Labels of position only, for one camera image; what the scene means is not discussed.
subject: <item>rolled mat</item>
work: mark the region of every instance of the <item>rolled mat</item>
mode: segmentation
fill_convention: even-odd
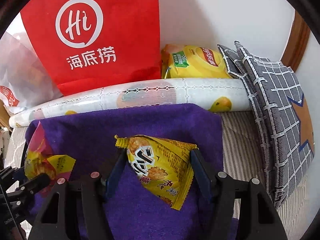
[[[212,112],[250,110],[241,80],[176,78],[114,85],[59,98],[16,114],[9,124],[23,127],[33,120],[65,114],[182,103],[193,103]]]

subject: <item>snack packet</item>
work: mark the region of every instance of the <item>snack packet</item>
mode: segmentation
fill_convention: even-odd
[[[127,149],[129,163],[142,185],[180,210],[193,178],[189,152],[197,146],[146,135],[115,138],[117,147]]]
[[[28,145],[24,172],[28,179],[33,179],[41,173],[48,174],[51,183],[41,191],[42,196],[46,196],[57,179],[69,179],[75,162],[76,160],[68,155],[53,155],[42,124],[39,122]]]
[[[232,78],[222,55],[212,49],[167,44],[161,58],[162,78]]]

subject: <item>yellow candy wrapper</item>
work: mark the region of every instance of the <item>yellow candy wrapper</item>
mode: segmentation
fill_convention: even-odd
[[[68,155],[53,155],[42,124],[39,122],[28,145],[24,172],[28,179],[33,179],[41,173],[48,174],[51,183],[41,191],[42,196],[46,196],[57,179],[69,179],[75,162],[76,160]]]
[[[189,153],[197,146],[146,135],[115,138],[117,147],[127,149],[129,163],[142,185],[180,210],[193,179]]]
[[[212,49],[167,44],[161,58],[162,78],[232,78],[222,55]]]

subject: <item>beige striped cloth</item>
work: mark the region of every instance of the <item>beige striped cloth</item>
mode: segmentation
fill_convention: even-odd
[[[20,168],[21,158],[24,149],[25,134],[28,127],[14,128],[10,137],[8,151],[4,160],[4,166],[12,166],[13,168]],[[13,192],[19,186],[19,182],[14,183],[7,192]],[[21,227],[25,230],[27,238],[30,234],[32,226],[25,220],[20,223]]]
[[[265,185],[258,132],[252,112],[225,112],[219,115],[223,127],[224,171],[234,179],[249,181],[257,178]],[[307,175],[278,210],[288,240],[298,240],[304,233],[301,224],[306,194]],[[239,214],[240,200],[235,200],[234,217],[239,218]]]

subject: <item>orange star pattern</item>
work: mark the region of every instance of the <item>orange star pattern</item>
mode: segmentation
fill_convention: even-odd
[[[304,97],[304,94],[302,95],[301,103],[298,103],[291,98],[288,98],[288,99],[300,122],[299,152],[308,143],[312,153],[314,154],[315,146],[314,146],[314,140],[313,140],[313,129],[312,129],[311,117],[310,117],[307,101]]]

